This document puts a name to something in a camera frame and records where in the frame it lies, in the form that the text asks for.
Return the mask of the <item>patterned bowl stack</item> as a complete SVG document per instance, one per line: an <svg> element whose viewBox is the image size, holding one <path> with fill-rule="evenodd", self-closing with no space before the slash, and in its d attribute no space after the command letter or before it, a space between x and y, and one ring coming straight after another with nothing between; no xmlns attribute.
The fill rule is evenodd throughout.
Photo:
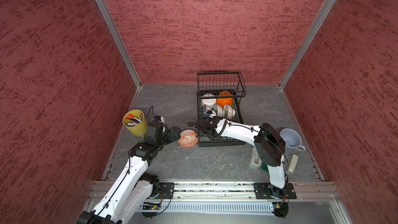
<svg viewBox="0 0 398 224"><path fill-rule="evenodd" d="M185 149L194 148L198 144L198 137L196 136L196 132L191 129L183 130L180 133L180 139L178 140L178 144Z"/></svg>

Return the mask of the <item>green geometric pattern bowl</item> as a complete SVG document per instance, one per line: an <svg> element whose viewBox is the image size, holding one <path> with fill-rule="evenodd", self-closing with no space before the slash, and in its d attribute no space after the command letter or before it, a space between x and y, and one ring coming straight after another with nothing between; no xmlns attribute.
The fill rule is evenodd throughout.
<svg viewBox="0 0 398 224"><path fill-rule="evenodd" d="M216 113L216 116L217 116L217 117L224 117L224 109L223 109L223 107L221 107L220 105L215 104L215 105L213 106L213 109L212 109L212 110Z"/></svg>

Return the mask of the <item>white ceramic bowl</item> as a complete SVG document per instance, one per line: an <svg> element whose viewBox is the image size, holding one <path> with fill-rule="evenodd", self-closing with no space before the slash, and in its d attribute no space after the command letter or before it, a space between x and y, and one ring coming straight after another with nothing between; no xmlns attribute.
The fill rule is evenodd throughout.
<svg viewBox="0 0 398 224"><path fill-rule="evenodd" d="M201 105L202 106L206 106L209 107L210 109L212 109L216 103L217 100L214 98L214 95L211 93L206 93L203 95L203 99L201 99Z"/></svg>

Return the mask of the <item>red white sunburst bowl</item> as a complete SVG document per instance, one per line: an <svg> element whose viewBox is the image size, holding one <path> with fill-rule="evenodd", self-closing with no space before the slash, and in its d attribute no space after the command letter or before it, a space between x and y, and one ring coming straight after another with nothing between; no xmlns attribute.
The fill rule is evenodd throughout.
<svg viewBox="0 0 398 224"><path fill-rule="evenodd" d="M231 120L236 115L236 111L231 105L225 104L224 107L223 107L223 110L224 110L224 117L226 119Z"/></svg>

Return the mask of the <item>orange plastic bowl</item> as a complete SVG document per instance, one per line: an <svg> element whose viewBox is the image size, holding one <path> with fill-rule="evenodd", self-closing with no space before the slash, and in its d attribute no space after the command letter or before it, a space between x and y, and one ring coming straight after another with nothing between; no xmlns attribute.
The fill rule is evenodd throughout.
<svg viewBox="0 0 398 224"><path fill-rule="evenodd" d="M216 99L216 103L224 108L225 105L233 106L233 98L232 98L232 93L230 93L227 90L222 91L218 95L219 97Z"/></svg>

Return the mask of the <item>blue triangle pattern bowl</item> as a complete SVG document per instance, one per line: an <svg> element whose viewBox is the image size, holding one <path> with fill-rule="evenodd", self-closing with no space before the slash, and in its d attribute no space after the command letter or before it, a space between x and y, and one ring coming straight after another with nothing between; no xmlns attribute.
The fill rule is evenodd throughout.
<svg viewBox="0 0 398 224"><path fill-rule="evenodd" d="M204 105L202 108L202 118L203 119L211 119L214 117L216 113L207 105Z"/></svg>

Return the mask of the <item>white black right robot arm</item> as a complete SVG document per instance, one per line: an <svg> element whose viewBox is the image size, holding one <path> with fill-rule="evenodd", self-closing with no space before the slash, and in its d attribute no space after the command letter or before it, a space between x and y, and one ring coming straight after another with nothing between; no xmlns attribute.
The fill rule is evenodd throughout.
<svg viewBox="0 0 398 224"><path fill-rule="evenodd" d="M275 198L280 198L285 194L288 184L284 166L286 142L269 123L245 125L213 116L207 120L200 119L197 122L189 122L187 125L195 127L201 135L212 141L224 137L252 145L261 162L267 165L270 192Z"/></svg>

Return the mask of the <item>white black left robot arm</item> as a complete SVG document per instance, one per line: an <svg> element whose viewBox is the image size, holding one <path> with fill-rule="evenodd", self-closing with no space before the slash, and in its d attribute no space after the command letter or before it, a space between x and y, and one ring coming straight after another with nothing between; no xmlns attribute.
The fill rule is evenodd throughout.
<svg viewBox="0 0 398 224"><path fill-rule="evenodd" d="M168 129L160 121L148 124L144 141L129 150L126 165L110 190L92 210L83 211L77 223L126 224L148 198L171 199L173 193L161 189L159 177L146 171L165 145L180 139L180 133L180 128Z"/></svg>

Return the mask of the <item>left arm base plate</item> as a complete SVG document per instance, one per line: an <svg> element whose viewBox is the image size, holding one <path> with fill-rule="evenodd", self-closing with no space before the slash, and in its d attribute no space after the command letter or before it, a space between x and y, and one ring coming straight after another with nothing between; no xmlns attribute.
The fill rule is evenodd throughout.
<svg viewBox="0 0 398 224"><path fill-rule="evenodd" d="M158 194L155 199L172 199L174 195L175 183L160 182L158 187Z"/></svg>

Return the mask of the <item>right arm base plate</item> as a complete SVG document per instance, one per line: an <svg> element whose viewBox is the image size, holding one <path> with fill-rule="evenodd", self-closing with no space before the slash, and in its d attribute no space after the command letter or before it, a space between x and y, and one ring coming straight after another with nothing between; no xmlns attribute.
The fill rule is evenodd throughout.
<svg viewBox="0 0 398 224"><path fill-rule="evenodd" d="M270 183L254 183L254 192L257 200L297 199L292 183L287 183L283 189L279 189Z"/></svg>

